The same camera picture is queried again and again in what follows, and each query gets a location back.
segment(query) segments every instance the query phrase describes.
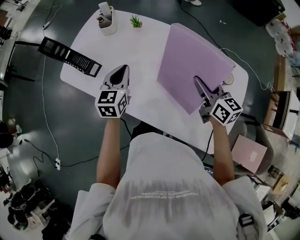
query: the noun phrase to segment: white cable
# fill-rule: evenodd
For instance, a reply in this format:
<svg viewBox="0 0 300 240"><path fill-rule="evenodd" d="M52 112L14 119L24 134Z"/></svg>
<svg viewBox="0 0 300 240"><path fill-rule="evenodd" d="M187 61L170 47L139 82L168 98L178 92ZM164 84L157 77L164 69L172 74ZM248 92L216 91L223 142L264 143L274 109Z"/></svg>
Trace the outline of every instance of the white cable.
<svg viewBox="0 0 300 240"><path fill-rule="evenodd" d="M57 146L57 143L55 141L55 138L49 128L49 125L48 125L48 121L47 121L47 116L46 116L46 112L45 112L45 100L44 100L44 72L45 72L45 64L46 64L46 56L45 56L45 60L44 60L44 67L43 67L43 75L42 75L42 97L43 97L43 110L44 110L44 115L45 115L45 120L46 120L46 124L47 124L47 128L53 138L53 141L55 143L55 146L56 146L56 150L57 150L57 158L59 159L60 158L60 154L59 154L59 151L58 151L58 146Z"/></svg>
<svg viewBox="0 0 300 240"><path fill-rule="evenodd" d="M56 8L56 7L58 7L59 5L57 5L57 6L53 6L53 7L45 7L45 9L51 9L51 8Z"/></svg>
<svg viewBox="0 0 300 240"><path fill-rule="evenodd" d="M267 87L264 89L263 86L262 86L261 81L259 80L259 77L257 76L257 74L255 73L255 71L250 67L250 65L249 65L247 62L245 62L245 61L244 61L243 59L241 59L235 52L229 50L228 48L220 48L219 50L223 50L223 49L228 50L228 51L234 53L234 54L239 58L239 60L241 60L242 62L244 62L244 63L246 63L246 64L248 65L248 67L251 69L251 71L252 71L252 72L255 74L255 76L257 77L257 80L258 80L258 82L259 82L259 84L260 84L262 90L267 90L267 89L269 88L269 85L270 85L270 87L271 87L271 88L270 88L270 91L271 91L271 92L274 91L274 88L273 88L274 79L273 79L273 83L271 84L270 82L268 82Z"/></svg>
<svg viewBox="0 0 300 240"><path fill-rule="evenodd" d="M60 8L59 9L57 9L56 10L56 12L55 12L55 14L54 14L54 16L53 16L53 18L49 21L49 22L51 22L54 18L55 18L55 16L56 16L56 14L57 14L57 12L60 10L62 8L62 4L60 5Z"/></svg>

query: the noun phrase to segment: dark gray floor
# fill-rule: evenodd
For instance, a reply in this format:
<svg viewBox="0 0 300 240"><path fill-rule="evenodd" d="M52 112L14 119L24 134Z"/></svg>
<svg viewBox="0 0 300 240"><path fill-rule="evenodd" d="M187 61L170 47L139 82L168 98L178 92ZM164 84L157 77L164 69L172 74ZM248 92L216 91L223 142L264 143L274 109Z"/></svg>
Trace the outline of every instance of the dark gray floor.
<svg viewBox="0 0 300 240"><path fill-rule="evenodd" d="M56 0L54 5L63 4L45 35L71 46L78 31L97 10L99 0ZM117 10L151 17L165 23L181 23L204 38L211 39L203 28L184 13L176 0L111 0ZM40 43L43 39L42 25L52 1L41 0L28 20L22 40ZM201 7L183 2L183 7L197 17L209 33L222 47L236 52L247 61L259 75L262 83L273 81L275 58L274 41L263 27L257 27L234 10L227 0L203 0ZM270 92L262 91L255 75L236 56L228 55L239 63L249 74L247 94L243 104L244 112L254 115L259 121L264 118ZM32 46L18 46L12 58L18 74L36 79L25 82L12 79L5 91L3 117L15 117L27 137L36 146L56 157L56 148L49 134L43 114L41 77L44 56ZM62 63L50 58L46 60L44 88L45 109L49 126L57 140L61 164L72 164L98 155L102 142L105 120L100 119L94 107L94 98L60 80ZM126 115L125 119L132 130L139 121ZM121 146L129 143L124 125L121 129ZM37 172L32 161L40 154L29 144L12 149L9 164L16 184L22 185L29 177L36 178ZM128 149L122 151L123 170ZM47 158L42 164L41 180L63 203L74 207L77 191L88 190L95 180L96 160L72 168L54 169Z"/></svg>

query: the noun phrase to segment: white table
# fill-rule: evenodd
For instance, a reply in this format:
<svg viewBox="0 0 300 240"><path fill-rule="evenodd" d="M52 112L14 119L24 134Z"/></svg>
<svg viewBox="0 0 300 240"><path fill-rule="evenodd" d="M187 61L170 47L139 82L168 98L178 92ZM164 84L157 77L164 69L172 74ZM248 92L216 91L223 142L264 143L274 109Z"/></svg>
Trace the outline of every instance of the white table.
<svg viewBox="0 0 300 240"><path fill-rule="evenodd" d="M286 118L285 118L285 123L282 128L282 131L284 132L286 137L290 140L292 140L292 138L293 138L296 124L298 121L298 115L293 112L290 112L290 110L299 111L299 108L300 108L299 100L298 100L296 94L294 93L294 91L291 90L289 105L288 105Z"/></svg>
<svg viewBox="0 0 300 240"><path fill-rule="evenodd" d="M134 29L129 19L132 13L116 11L118 31L104 36L95 12L85 23L71 48L102 64L96 78L87 76L64 64L60 78L70 85L96 97L104 77L114 68L127 64L130 68L130 104L126 113L165 131L203 151L212 131L210 123L203 124L198 111L188 115L157 82L170 25L139 16L140 29ZM243 104L248 74L238 64L232 72L234 83L224 86L234 99ZM227 126L227 132L233 123ZM213 138L208 153L213 153Z"/></svg>

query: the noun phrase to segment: white pen holder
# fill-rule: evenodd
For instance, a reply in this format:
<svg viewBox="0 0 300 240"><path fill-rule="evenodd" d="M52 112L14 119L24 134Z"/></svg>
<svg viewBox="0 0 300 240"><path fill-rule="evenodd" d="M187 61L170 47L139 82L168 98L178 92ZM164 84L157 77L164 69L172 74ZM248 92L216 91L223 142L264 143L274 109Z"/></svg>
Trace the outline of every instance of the white pen holder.
<svg viewBox="0 0 300 240"><path fill-rule="evenodd" d="M114 34L118 30L118 19L116 15L116 11L112 6L110 6L111 12L112 12L112 21L100 23L99 22L99 28L102 31L102 33L106 36Z"/></svg>

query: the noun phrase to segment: white t-shirt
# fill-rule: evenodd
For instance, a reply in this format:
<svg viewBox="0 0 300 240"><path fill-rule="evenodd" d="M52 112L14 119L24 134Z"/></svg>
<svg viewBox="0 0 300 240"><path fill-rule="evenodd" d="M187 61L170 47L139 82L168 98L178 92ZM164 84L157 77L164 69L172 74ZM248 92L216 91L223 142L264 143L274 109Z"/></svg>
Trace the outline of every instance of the white t-shirt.
<svg viewBox="0 0 300 240"><path fill-rule="evenodd" d="M234 240L244 211L263 239L267 226L248 177L221 187L191 148L147 133L131 141L116 190L95 183L79 191L69 239Z"/></svg>

